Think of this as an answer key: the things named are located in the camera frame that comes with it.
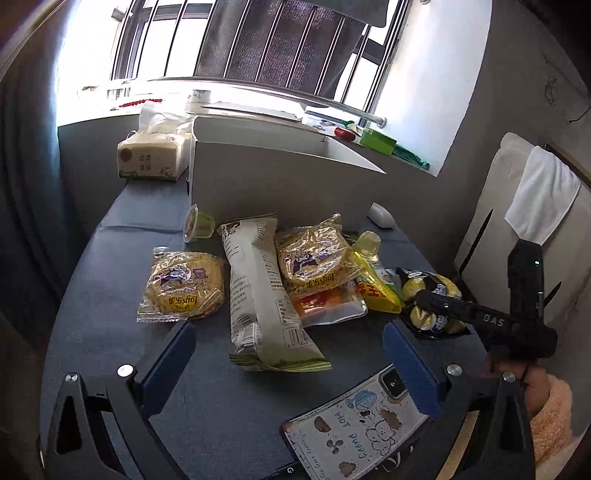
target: white box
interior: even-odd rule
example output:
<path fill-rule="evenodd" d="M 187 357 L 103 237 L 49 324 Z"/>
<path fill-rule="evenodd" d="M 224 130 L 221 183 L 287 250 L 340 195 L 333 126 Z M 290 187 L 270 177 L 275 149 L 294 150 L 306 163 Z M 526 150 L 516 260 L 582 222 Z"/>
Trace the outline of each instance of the white box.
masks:
<path fill-rule="evenodd" d="M 199 118 L 195 133 L 191 203 L 218 224 L 276 213 L 283 229 L 338 212 L 355 230 L 385 175 L 333 138 L 273 120 Z"/>

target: phone case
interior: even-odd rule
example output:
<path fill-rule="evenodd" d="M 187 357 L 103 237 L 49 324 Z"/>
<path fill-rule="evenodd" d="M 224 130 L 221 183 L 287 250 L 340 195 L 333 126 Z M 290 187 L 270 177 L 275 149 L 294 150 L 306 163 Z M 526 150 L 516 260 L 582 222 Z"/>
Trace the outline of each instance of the phone case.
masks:
<path fill-rule="evenodd" d="M 392 398 L 380 377 L 392 366 L 281 429 L 312 479 L 355 480 L 390 457 L 427 420 L 408 393 Z"/>

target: snack bag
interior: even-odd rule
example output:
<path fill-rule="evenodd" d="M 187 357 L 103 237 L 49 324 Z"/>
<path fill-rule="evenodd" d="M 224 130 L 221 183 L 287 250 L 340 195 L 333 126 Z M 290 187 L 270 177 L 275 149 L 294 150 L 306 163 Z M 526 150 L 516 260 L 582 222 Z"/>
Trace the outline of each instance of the snack bag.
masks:
<path fill-rule="evenodd" d="M 332 325 L 362 317 L 368 312 L 353 281 L 294 300 L 294 307 L 304 328 L 311 325 Z"/>
<path fill-rule="evenodd" d="M 302 328 L 281 283 L 273 235 L 274 217 L 250 218 L 219 228 L 230 274 L 230 361 L 250 370 L 328 370 L 318 347 Z"/>
<path fill-rule="evenodd" d="M 369 262 L 355 252 L 363 271 L 355 278 L 355 283 L 370 310 L 386 313 L 400 313 L 402 302 L 396 293 L 394 282 L 384 266 L 379 262 Z"/>
<path fill-rule="evenodd" d="M 342 235 L 338 213 L 319 225 L 278 233 L 275 247 L 285 287 L 292 299 L 335 288 L 362 270 Z"/>
<path fill-rule="evenodd" d="M 402 282 L 402 297 L 405 301 L 412 302 L 417 292 L 428 290 L 439 295 L 447 295 L 455 299 L 461 299 L 462 293 L 454 282 L 434 273 L 405 270 L 398 267 L 396 273 Z M 418 330 L 431 336 L 445 336 L 461 333 L 466 324 L 451 319 L 444 315 L 435 315 L 417 306 L 409 306 L 405 309 L 406 319 Z"/>
<path fill-rule="evenodd" d="M 154 248 L 137 321 L 175 322 L 212 314 L 224 299 L 222 266 L 223 260 L 210 254 Z"/>

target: hand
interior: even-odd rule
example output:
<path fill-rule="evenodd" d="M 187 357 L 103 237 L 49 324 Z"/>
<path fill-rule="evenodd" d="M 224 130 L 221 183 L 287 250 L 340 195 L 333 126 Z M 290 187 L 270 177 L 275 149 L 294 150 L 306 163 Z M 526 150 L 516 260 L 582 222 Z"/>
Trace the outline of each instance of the hand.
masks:
<path fill-rule="evenodd" d="M 498 373 L 513 372 L 517 381 L 520 381 L 527 365 L 527 362 L 503 360 L 496 366 L 496 370 Z M 550 380 L 546 369 L 536 363 L 531 364 L 522 385 L 525 389 L 525 408 L 532 419 L 540 412 L 550 397 Z"/>

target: white towel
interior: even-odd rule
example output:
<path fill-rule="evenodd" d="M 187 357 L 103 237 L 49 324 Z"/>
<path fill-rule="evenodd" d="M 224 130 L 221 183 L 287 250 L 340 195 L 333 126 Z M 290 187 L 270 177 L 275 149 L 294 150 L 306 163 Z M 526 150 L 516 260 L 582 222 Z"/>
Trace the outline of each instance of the white towel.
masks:
<path fill-rule="evenodd" d="M 543 245 L 573 204 L 581 181 L 554 154 L 534 147 L 505 220 L 524 240 Z"/>

